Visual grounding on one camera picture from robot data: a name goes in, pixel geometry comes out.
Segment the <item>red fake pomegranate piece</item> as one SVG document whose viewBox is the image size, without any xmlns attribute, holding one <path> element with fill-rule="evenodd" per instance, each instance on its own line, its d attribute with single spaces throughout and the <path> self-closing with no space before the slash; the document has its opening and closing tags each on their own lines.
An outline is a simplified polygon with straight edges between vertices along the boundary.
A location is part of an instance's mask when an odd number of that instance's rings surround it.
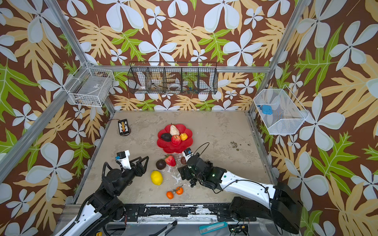
<svg viewBox="0 0 378 236">
<path fill-rule="evenodd" d="M 182 140 L 181 140 L 181 137 L 179 135 L 173 135 L 171 137 L 171 144 L 175 147 L 180 145 L 181 141 Z"/>
</svg>

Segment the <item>dark fake avocado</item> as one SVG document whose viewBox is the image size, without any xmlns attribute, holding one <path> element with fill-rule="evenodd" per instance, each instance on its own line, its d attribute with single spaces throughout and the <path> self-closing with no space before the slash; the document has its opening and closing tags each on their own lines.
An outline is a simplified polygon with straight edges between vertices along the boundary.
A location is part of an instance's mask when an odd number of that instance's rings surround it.
<svg viewBox="0 0 378 236">
<path fill-rule="evenodd" d="M 165 142 L 171 142 L 172 135 L 170 133 L 163 133 L 160 138 Z"/>
</svg>

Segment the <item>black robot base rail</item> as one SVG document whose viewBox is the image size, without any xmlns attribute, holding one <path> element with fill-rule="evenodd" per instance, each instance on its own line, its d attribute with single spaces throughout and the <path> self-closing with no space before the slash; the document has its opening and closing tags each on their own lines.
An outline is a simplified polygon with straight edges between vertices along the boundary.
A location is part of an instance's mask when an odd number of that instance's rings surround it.
<svg viewBox="0 0 378 236">
<path fill-rule="evenodd" d="M 125 204 L 127 222 L 167 221 L 186 222 L 233 221 L 229 203 L 207 204 Z"/>
</svg>

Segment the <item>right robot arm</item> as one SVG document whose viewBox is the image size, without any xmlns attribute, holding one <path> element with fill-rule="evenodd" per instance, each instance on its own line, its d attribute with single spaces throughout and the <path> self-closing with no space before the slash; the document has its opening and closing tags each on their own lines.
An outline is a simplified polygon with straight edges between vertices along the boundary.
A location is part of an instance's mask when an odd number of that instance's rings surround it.
<svg viewBox="0 0 378 236">
<path fill-rule="evenodd" d="M 198 183 L 218 194 L 235 193 L 229 210 L 234 219 L 264 218 L 271 220 L 283 231 L 298 234 L 303 203 L 284 183 L 263 184 L 239 177 L 224 168 L 215 167 L 196 155 L 178 168 L 183 180 Z"/>
</svg>

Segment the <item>dark purple passion fruit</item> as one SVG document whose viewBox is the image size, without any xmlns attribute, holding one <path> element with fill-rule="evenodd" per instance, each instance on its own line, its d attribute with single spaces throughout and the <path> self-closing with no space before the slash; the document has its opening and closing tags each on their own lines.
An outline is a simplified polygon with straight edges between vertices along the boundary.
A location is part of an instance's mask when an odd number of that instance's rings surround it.
<svg viewBox="0 0 378 236">
<path fill-rule="evenodd" d="M 158 170 L 163 170 L 166 167 L 166 162 L 164 159 L 160 159 L 156 162 L 156 168 Z"/>
</svg>

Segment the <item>small orange-yellow fruit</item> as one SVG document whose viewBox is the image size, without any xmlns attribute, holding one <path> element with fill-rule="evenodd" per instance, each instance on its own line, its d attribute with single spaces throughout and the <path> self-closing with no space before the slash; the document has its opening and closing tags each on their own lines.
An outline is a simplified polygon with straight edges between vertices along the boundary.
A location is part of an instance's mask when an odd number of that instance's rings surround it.
<svg viewBox="0 0 378 236">
<path fill-rule="evenodd" d="M 181 133 L 181 134 L 180 134 L 180 139 L 181 139 L 181 141 L 185 141 L 185 140 L 187 140 L 187 139 L 188 139 L 188 135 L 187 135 L 187 133 Z"/>
</svg>

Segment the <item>red fake strawberry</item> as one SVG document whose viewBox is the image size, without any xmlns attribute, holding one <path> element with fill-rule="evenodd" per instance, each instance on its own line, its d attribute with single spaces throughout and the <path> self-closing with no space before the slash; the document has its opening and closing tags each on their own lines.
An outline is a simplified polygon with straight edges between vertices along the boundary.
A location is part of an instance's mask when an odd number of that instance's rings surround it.
<svg viewBox="0 0 378 236">
<path fill-rule="evenodd" d="M 171 166 L 171 167 L 176 166 L 176 160 L 175 160 L 175 157 L 172 154 L 166 155 L 164 161 L 168 166 Z"/>
</svg>

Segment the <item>cream fake garlic bulb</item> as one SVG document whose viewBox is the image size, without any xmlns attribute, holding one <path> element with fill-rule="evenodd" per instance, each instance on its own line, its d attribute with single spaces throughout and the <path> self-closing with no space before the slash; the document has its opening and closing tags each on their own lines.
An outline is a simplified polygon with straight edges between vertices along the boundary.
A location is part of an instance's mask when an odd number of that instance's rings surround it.
<svg viewBox="0 0 378 236">
<path fill-rule="evenodd" d="M 171 136 L 179 136 L 180 135 L 180 131 L 178 130 L 178 128 L 175 126 L 175 125 L 171 125 L 170 126 L 170 135 Z"/>
</svg>

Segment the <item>black fake grape bunch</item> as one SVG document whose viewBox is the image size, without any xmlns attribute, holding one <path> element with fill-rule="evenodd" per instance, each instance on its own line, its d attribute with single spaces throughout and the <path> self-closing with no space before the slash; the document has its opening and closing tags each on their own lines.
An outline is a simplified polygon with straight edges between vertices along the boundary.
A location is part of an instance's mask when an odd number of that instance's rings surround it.
<svg viewBox="0 0 378 236">
<path fill-rule="evenodd" d="M 193 178 L 190 180 L 190 187 L 193 188 L 194 186 L 196 186 L 197 184 L 197 179 L 196 178 Z"/>
</svg>

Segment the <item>yellow fake lemon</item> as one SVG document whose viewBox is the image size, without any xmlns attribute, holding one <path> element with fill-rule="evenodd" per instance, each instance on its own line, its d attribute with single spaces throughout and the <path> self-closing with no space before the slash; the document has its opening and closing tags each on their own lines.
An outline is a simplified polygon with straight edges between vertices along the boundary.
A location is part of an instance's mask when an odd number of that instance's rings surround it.
<svg viewBox="0 0 378 236">
<path fill-rule="evenodd" d="M 151 181 L 155 185 L 161 185 L 163 183 L 163 176 L 159 171 L 152 171 Z"/>
</svg>

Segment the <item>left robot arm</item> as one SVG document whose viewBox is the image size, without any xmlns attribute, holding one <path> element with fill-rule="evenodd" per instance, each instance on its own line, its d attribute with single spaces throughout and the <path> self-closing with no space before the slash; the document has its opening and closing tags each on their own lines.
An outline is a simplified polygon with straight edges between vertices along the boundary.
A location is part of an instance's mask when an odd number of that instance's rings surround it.
<svg viewBox="0 0 378 236">
<path fill-rule="evenodd" d="M 109 222 L 122 219 L 125 204 L 118 197 L 132 184 L 135 177 L 141 177 L 146 173 L 148 161 L 148 156 L 133 159 L 130 161 L 130 169 L 111 168 L 105 162 L 99 188 L 85 199 L 76 217 L 56 235 L 94 236 Z"/>
</svg>

